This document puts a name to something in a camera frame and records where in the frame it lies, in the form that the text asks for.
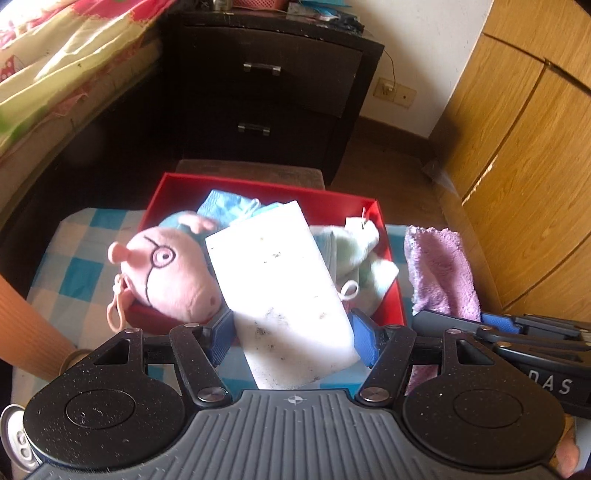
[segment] orange cylinder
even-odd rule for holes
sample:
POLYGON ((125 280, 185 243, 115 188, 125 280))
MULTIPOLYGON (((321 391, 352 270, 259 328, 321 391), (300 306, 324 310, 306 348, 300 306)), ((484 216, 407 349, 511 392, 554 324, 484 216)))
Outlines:
POLYGON ((0 358, 51 381, 74 345, 0 276, 0 358))

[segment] power cord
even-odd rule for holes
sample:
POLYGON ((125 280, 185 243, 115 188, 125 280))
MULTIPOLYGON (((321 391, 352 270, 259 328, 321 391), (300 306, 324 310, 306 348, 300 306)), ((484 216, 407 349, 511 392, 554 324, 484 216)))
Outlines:
POLYGON ((388 50, 384 49, 384 53, 388 56, 388 58, 390 59, 390 63, 392 64, 392 76, 394 77, 394 85, 396 85, 396 72, 394 71, 394 61, 392 59, 392 56, 388 53, 388 50))

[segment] drawer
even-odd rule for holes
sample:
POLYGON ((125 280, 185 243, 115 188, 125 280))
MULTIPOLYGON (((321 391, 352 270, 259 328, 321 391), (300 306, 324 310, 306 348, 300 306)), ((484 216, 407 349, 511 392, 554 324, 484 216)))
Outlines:
POLYGON ((254 100, 195 97, 185 105, 184 158, 322 168, 336 118, 254 100))
POLYGON ((184 98, 195 94, 267 99, 341 117, 362 53, 264 30, 182 27, 184 98))

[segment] wall socket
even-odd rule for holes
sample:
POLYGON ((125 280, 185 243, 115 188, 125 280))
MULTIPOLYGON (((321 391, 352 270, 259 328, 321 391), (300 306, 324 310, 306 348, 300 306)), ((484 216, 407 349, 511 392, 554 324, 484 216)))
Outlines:
POLYGON ((374 90, 374 97, 395 103, 404 108, 409 108, 416 96, 416 90, 381 77, 378 79, 378 84, 374 90))

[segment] pig ear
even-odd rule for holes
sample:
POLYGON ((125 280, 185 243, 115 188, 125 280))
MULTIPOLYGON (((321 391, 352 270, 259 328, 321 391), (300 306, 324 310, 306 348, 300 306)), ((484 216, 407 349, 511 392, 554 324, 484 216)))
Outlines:
POLYGON ((109 247, 109 262, 113 265, 127 261, 131 250, 119 242, 113 242, 109 247))

